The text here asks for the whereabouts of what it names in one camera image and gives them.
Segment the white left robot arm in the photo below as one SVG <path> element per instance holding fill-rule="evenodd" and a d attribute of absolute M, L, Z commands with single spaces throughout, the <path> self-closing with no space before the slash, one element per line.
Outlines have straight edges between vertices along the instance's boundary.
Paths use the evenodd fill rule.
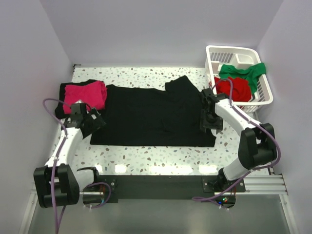
<path fill-rule="evenodd" d="M 96 191 L 101 186 L 96 167 L 72 170 L 78 146 L 106 125 L 96 108 L 88 111 L 87 107 L 85 103 L 71 106 L 71 114 L 61 126 L 54 153 L 43 167 L 34 170 L 35 187 L 42 208 L 77 204 L 80 191 L 85 187 L 89 191 Z"/>

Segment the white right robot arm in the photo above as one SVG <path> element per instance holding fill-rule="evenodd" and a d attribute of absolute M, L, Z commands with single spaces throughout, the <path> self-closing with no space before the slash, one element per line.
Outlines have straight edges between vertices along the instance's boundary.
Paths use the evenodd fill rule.
<path fill-rule="evenodd" d="M 262 124 L 249 117 L 232 104 L 226 94 L 215 95 L 211 89 L 200 93 L 203 105 L 200 117 L 200 130 L 223 130 L 226 121 L 240 137 L 237 158 L 228 166 L 219 170 L 215 188 L 229 191 L 234 182 L 245 173 L 277 159 L 277 146 L 274 128 L 271 124 Z"/>

